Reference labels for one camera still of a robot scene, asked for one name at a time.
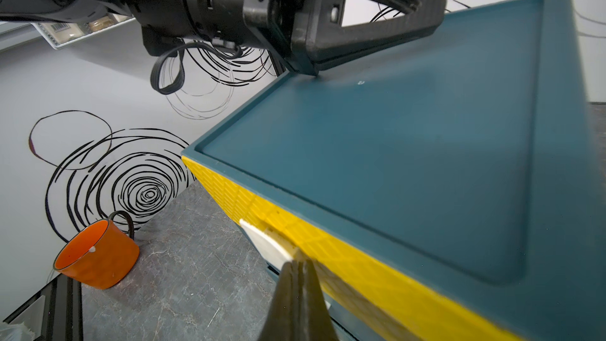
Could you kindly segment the teal drawer cabinet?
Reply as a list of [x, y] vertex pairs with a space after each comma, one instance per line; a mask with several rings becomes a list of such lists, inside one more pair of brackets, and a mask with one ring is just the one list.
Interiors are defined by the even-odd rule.
[[605, 338], [605, 198], [573, 0], [284, 74], [182, 154], [517, 336]]

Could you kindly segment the yellow top drawer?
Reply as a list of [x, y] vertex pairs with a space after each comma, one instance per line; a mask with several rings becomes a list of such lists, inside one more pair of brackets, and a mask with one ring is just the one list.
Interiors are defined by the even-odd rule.
[[517, 336], [238, 183], [182, 159], [235, 222], [271, 230], [313, 259], [322, 290], [386, 340], [516, 340]]

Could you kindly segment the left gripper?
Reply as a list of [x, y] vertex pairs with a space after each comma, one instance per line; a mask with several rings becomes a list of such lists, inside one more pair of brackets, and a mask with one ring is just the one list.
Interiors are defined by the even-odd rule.
[[299, 74], [317, 75], [372, 53], [432, 35], [447, 0], [369, 0], [375, 17], [343, 25], [347, 0], [189, 0], [191, 38], [234, 54], [257, 47]]

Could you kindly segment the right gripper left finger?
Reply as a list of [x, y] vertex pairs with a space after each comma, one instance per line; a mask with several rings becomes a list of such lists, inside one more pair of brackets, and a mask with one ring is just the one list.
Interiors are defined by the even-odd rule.
[[299, 340], [300, 268], [298, 261], [282, 266], [259, 340]]

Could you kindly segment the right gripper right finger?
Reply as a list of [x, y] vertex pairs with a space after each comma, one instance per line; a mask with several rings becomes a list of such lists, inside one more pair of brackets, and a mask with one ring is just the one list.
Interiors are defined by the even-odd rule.
[[311, 260], [300, 266], [300, 340], [338, 340]]

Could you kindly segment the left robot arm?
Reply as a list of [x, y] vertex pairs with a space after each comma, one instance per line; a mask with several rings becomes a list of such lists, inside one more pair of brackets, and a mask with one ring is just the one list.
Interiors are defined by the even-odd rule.
[[294, 72], [315, 75], [374, 52], [430, 36], [447, 0], [1, 0], [3, 21], [137, 19], [150, 55], [174, 39], [255, 47]]

